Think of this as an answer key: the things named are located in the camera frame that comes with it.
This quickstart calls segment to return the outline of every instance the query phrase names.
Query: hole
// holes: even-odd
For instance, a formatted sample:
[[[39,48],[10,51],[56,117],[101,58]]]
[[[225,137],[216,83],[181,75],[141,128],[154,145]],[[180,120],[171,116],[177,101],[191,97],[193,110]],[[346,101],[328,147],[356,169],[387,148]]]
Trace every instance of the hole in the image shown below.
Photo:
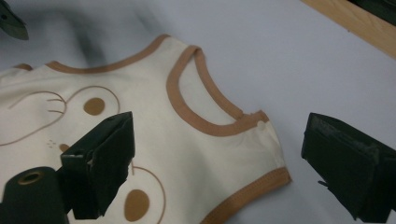
[[[20,185],[30,185],[35,183],[37,180],[41,179],[43,177],[43,173],[39,171],[33,171],[29,174],[24,175],[18,180],[18,183]]]

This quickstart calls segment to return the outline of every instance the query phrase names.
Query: cream shirt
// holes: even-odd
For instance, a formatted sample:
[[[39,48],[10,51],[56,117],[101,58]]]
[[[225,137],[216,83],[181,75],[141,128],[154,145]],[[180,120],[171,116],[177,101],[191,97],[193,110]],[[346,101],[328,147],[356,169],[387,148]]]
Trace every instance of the cream shirt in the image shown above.
[[[125,111],[136,150],[128,179],[104,217],[70,213],[71,223],[221,223],[290,182],[265,113],[244,114],[219,92],[200,48],[161,35],[107,66],[0,73],[1,191],[26,169],[58,169],[68,146]]]

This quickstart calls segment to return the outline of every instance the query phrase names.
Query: armhole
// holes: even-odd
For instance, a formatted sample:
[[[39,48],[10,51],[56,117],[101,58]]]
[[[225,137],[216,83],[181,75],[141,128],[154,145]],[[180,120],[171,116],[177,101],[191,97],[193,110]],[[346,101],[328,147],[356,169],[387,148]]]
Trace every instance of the armhole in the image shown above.
[[[180,92],[179,79],[189,62],[195,63],[197,73],[204,83],[205,89],[216,104],[235,119],[234,123],[218,125],[209,122],[192,111],[186,104]],[[263,111],[250,115],[244,114],[241,109],[226,99],[207,71],[203,51],[196,46],[189,46],[182,52],[168,76],[166,90],[169,101],[178,115],[202,133],[214,136],[230,136],[256,127],[260,120],[264,122],[269,120]]]

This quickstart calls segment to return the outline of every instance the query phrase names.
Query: black object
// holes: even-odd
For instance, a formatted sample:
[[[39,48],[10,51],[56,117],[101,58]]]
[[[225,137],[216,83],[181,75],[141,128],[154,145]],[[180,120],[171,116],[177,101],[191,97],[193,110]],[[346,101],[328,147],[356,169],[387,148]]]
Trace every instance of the black object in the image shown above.
[[[396,26],[396,0],[348,0],[358,7]]]
[[[369,135],[311,113],[302,157],[355,219],[385,223],[396,209],[396,151]]]
[[[66,224],[103,216],[128,175],[134,156],[132,113],[99,123],[61,155],[55,172],[37,167],[11,178],[0,203],[1,224]]]
[[[21,39],[29,39],[24,22],[17,17],[4,0],[0,0],[0,28],[8,35]]]

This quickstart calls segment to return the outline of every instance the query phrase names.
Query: brown trim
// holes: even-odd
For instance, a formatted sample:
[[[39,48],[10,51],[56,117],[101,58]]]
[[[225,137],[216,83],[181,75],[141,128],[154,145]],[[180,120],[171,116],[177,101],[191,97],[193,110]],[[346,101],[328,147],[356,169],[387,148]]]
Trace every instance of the brown trim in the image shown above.
[[[291,178],[286,167],[275,169],[224,200],[201,223],[224,223],[246,204],[263,194],[288,184],[290,181]]]
[[[195,112],[193,112],[184,101],[180,88],[178,86],[179,79],[186,68],[187,64],[194,57],[197,66],[198,74],[214,101],[230,116],[235,118],[235,123],[227,125],[217,125],[211,123]],[[268,121],[268,117],[263,111],[256,112],[251,115],[246,115],[237,106],[228,101],[219,91],[216,84],[213,82],[209,73],[207,72],[205,57],[202,50],[196,46],[187,47],[180,55],[179,59],[172,68],[166,82],[166,90],[169,101],[178,115],[189,123],[195,129],[202,133],[207,133],[214,136],[230,136],[247,131],[257,126],[257,122],[262,120]]]
[[[27,63],[20,63],[18,65],[15,65],[14,68],[23,69],[23,70],[26,70],[26,71],[32,71],[33,70],[32,66],[30,66]]]
[[[347,0],[302,1],[396,59],[396,26]]]
[[[70,74],[95,74],[95,73],[104,73],[104,72],[109,72],[113,71],[119,68],[122,68],[126,65],[129,65],[131,63],[135,63],[139,60],[142,60],[146,57],[148,57],[152,52],[154,52],[160,45],[161,43],[168,37],[169,35],[160,35],[158,36],[154,41],[151,42],[148,47],[143,49],[142,51],[136,53],[136,55],[133,55],[129,58],[126,58],[122,61],[116,62],[116,63],[111,63],[108,65],[100,66],[100,67],[94,67],[94,68],[74,68],[70,67],[58,62],[50,62],[47,63],[46,66],[56,70],[58,72],[63,72],[63,73],[70,73]]]

